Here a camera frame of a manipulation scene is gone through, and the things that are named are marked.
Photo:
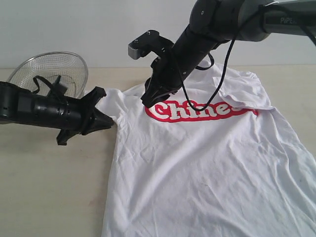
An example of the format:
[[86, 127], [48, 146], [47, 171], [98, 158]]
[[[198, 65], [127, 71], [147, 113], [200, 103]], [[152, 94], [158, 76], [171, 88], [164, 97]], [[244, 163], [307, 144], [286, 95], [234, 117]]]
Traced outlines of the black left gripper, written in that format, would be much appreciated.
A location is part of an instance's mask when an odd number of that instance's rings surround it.
[[113, 119], [95, 108], [103, 97], [105, 89], [96, 86], [81, 99], [66, 97], [63, 103], [38, 99], [34, 103], [34, 125], [60, 129], [56, 138], [60, 146], [67, 145], [76, 135], [109, 129], [114, 125]]

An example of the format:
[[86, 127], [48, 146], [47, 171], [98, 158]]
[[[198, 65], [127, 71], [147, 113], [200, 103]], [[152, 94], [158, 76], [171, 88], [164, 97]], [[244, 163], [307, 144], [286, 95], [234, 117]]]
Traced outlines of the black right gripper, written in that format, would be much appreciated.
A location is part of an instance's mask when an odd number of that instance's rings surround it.
[[145, 84], [141, 100], [145, 107], [166, 101], [170, 94], [179, 90], [181, 80], [198, 65], [198, 55], [192, 51], [168, 49], [154, 64], [153, 74]]

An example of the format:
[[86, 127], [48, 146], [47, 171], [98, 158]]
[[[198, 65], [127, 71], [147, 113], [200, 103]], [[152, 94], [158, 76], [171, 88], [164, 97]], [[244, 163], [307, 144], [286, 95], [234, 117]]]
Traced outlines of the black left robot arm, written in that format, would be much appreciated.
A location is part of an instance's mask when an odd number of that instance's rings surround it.
[[54, 89], [52, 95], [42, 96], [9, 82], [0, 83], [0, 121], [59, 129], [57, 144], [65, 146], [78, 135], [109, 129], [111, 117], [95, 106], [106, 96], [105, 90], [95, 87], [78, 99], [65, 96]]

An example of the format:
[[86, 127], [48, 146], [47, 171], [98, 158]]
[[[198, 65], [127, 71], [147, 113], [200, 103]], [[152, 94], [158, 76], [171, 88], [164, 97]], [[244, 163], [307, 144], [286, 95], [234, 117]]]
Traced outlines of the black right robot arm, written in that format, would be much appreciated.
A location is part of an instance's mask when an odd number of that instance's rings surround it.
[[167, 100], [184, 88], [184, 80], [211, 51], [236, 41], [260, 42], [270, 34], [307, 36], [316, 40], [316, 3], [313, 0], [198, 0], [176, 42], [148, 30], [132, 41], [133, 59], [154, 52], [152, 75], [141, 100], [145, 107]]

